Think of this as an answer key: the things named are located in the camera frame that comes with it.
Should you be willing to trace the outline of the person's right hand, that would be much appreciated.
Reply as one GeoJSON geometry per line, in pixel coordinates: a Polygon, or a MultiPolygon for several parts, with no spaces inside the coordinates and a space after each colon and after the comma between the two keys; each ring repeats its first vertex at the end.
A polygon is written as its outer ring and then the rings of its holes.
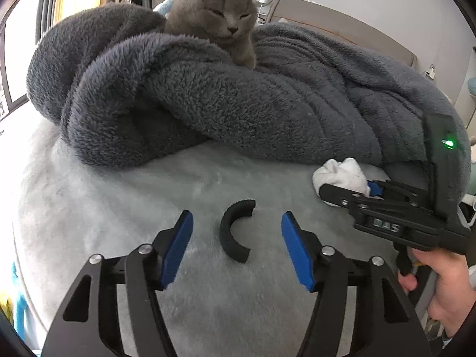
{"type": "Polygon", "coordinates": [[[475,290],[469,282],[466,257],[441,248],[430,251],[411,249],[411,253],[438,275],[428,314],[431,319],[439,321],[446,335],[452,338],[475,304],[475,290]]]}

